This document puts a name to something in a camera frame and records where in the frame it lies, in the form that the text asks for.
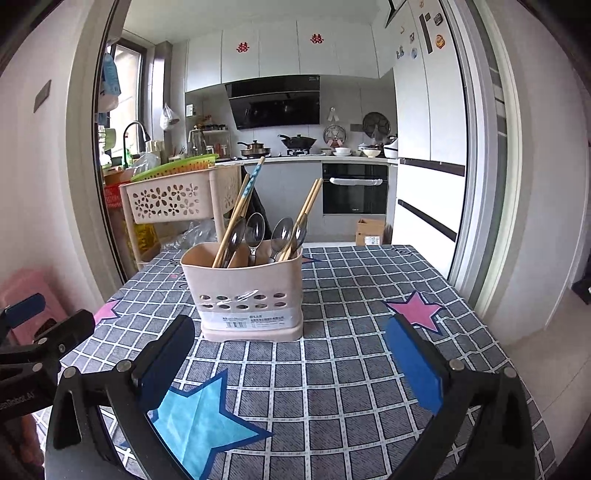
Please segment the dark translucent spoon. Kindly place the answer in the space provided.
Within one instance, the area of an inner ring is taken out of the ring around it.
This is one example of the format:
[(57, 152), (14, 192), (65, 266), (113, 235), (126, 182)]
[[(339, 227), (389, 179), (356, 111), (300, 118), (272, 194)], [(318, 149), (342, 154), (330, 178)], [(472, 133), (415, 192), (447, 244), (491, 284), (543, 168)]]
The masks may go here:
[(294, 226), (294, 235), (291, 237), (290, 245), (287, 250), (287, 260), (290, 260), (297, 254), (297, 250), (301, 248), (301, 244), (304, 243), (305, 236), (308, 231), (308, 217), (301, 217), (301, 221)]

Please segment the white bowl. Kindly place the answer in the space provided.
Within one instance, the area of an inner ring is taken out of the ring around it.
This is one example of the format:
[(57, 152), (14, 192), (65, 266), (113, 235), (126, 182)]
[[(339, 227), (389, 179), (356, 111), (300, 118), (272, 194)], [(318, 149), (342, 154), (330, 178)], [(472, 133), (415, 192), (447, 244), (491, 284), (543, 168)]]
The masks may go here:
[(376, 148), (366, 148), (362, 150), (363, 155), (368, 158), (377, 158), (381, 155), (381, 150)]

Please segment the dark plastic utensil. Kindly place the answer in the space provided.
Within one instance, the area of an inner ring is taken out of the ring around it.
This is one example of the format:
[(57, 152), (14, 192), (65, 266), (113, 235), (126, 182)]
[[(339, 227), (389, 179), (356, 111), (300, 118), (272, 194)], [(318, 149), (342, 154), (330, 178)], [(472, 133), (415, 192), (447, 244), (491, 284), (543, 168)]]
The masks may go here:
[(266, 234), (266, 220), (263, 214), (254, 212), (246, 222), (245, 243), (249, 247), (249, 266), (256, 265), (256, 252)]

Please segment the grey checked tablecloth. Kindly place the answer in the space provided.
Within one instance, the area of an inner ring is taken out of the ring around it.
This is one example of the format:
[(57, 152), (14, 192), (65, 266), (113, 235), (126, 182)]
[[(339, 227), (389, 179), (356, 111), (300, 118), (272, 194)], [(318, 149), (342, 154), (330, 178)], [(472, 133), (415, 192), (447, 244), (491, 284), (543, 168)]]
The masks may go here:
[(436, 329), (415, 328), (446, 360), (483, 372), (514, 365), (412, 246), (310, 246), (301, 266), (304, 335), (297, 341), (206, 340), (181, 269), (189, 251), (172, 250), (108, 300), (93, 336), (62, 365), (82, 373), (110, 370), (186, 314), (195, 339), (172, 386), (199, 389), (224, 373), (224, 410), (273, 433), (215, 453), (208, 479), (386, 479), (432, 417), (388, 351), (393, 307), (421, 299), (425, 305), (417, 306), (429, 314), (421, 320)]

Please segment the green tray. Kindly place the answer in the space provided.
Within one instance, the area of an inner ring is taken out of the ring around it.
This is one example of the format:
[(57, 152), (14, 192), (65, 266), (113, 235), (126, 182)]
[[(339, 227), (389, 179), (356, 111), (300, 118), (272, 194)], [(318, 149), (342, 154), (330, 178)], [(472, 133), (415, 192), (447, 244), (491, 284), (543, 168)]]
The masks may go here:
[(200, 156), (193, 156), (190, 158), (175, 160), (142, 173), (134, 174), (131, 177), (132, 182), (150, 180), (153, 178), (176, 175), (181, 173), (188, 173), (192, 171), (206, 170), (214, 167), (217, 155), (206, 154)]

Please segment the blue patterned chopstick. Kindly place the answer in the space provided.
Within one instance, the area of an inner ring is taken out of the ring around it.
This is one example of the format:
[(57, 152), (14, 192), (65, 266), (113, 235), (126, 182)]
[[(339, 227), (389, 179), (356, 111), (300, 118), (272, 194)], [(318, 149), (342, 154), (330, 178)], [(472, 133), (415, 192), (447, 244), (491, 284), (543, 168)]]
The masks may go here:
[(256, 178), (259, 176), (259, 171), (262, 169), (264, 162), (266, 162), (266, 157), (261, 156), (259, 158), (259, 162), (256, 163), (256, 167), (253, 168), (252, 173), (247, 174), (245, 179), (242, 181), (242, 186), (239, 190), (238, 201), (235, 203), (235, 207), (232, 210), (232, 214), (228, 222), (228, 228), (226, 229), (221, 241), (218, 243), (218, 250), (212, 263), (213, 268), (222, 266), (226, 251), (228, 251), (230, 235), (233, 229), (235, 229), (236, 224), (238, 224), (239, 219), (245, 215), (246, 209), (249, 207), (249, 201), (252, 197), (252, 189), (254, 184), (256, 184)]

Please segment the clear plastic bag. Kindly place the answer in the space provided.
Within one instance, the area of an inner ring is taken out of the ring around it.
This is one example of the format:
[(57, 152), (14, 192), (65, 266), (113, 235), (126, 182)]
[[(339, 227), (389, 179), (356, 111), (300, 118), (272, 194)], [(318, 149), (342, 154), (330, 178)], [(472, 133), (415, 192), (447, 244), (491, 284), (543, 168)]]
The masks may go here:
[(215, 242), (217, 234), (212, 219), (195, 220), (188, 223), (187, 228), (178, 235), (161, 243), (164, 251), (186, 251), (201, 243)]

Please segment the white rice cooker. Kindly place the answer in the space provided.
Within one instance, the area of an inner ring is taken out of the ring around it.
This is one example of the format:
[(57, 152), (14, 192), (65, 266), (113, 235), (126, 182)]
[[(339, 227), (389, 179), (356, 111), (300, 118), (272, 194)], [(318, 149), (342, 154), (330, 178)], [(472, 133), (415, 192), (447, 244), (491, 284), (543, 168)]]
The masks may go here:
[(384, 156), (388, 159), (397, 159), (399, 157), (399, 139), (395, 136), (389, 138), (383, 147)]

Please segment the black range hood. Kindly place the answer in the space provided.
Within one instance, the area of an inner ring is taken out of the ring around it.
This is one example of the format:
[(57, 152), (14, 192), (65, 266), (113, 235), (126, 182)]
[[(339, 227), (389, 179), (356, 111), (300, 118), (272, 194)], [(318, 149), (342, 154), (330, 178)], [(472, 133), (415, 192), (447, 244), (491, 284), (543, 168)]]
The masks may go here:
[(318, 75), (260, 77), (224, 85), (238, 130), (318, 125)]

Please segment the white upper cabinets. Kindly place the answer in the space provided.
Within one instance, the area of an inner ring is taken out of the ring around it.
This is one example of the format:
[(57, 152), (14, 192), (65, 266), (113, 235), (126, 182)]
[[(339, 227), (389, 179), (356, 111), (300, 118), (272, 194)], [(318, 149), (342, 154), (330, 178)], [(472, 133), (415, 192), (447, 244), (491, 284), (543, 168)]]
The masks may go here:
[(304, 18), (214, 31), (188, 41), (184, 88), (300, 74), (379, 78), (372, 27)]

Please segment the black wok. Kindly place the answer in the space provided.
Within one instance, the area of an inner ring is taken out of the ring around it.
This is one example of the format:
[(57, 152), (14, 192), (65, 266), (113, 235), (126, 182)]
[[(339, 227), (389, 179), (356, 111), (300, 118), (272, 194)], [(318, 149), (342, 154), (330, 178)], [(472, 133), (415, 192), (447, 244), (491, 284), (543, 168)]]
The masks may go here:
[(296, 136), (280, 134), (279, 138), (283, 145), (287, 147), (287, 150), (310, 151), (311, 147), (317, 142), (315, 138), (301, 136), (301, 134), (297, 134)]

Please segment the dark plastic spoon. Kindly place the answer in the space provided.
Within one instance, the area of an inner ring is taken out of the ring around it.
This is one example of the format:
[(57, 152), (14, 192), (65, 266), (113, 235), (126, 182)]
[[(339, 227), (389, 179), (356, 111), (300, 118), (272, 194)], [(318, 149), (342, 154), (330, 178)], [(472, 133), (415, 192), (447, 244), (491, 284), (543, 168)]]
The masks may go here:
[(279, 257), (283, 248), (287, 246), (288, 240), (290, 240), (291, 232), (294, 228), (294, 219), (291, 217), (284, 217), (280, 219), (279, 223), (273, 229), (273, 234), (270, 239), (270, 263), (276, 262), (276, 258)]

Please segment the long plain wooden chopstick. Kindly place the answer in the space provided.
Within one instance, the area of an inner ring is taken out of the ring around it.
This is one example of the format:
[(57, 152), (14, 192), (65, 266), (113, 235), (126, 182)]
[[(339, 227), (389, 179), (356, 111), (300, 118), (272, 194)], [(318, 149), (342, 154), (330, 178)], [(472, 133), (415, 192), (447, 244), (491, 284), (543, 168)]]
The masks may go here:
[(229, 218), (228, 228), (226, 229), (223, 237), (221, 238), (221, 241), (219, 241), (219, 243), (218, 243), (218, 250), (216, 252), (215, 258), (214, 258), (213, 263), (211, 265), (212, 268), (218, 268), (222, 264), (222, 260), (223, 260), (223, 256), (224, 256), (224, 253), (226, 250), (226, 246), (228, 245), (228, 239), (229, 239), (230, 232), (231, 232), (233, 226), (235, 226), (235, 223), (238, 221), (238, 218), (240, 216), (242, 216), (242, 210), (245, 209), (245, 202), (246, 202), (246, 197), (247, 197), (246, 190), (247, 190), (247, 187), (249, 187), (249, 183), (250, 183), (250, 175), (246, 174), (245, 179), (243, 179), (243, 181), (242, 181), (242, 186), (240, 187), (240, 190), (238, 192), (238, 197), (236, 198), (236, 201), (235, 201), (235, 207), (233, 208), (231, 216)]

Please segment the pink plastic stool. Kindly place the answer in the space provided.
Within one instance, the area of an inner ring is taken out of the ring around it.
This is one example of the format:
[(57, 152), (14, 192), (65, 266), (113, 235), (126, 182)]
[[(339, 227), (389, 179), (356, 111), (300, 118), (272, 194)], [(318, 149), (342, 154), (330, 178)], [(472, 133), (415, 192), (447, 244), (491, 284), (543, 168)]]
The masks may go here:
[(50, 319), (61, 322), (67, 314), (40, 270), (21, 269), (1, 285), (1, 307), (12, 306), (34, 294), (45, 299), (45, 309), (8, 333), (12, 345), (30, 344), (37, 331)]

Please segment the cardboard box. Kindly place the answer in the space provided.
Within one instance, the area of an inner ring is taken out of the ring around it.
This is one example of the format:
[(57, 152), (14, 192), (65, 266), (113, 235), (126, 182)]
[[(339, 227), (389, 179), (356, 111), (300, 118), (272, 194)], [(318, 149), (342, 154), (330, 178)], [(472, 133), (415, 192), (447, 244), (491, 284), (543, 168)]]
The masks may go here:
[(380, 246), (384, 241), (384, 219), (360, 219), (356, 222), (356, 246)]

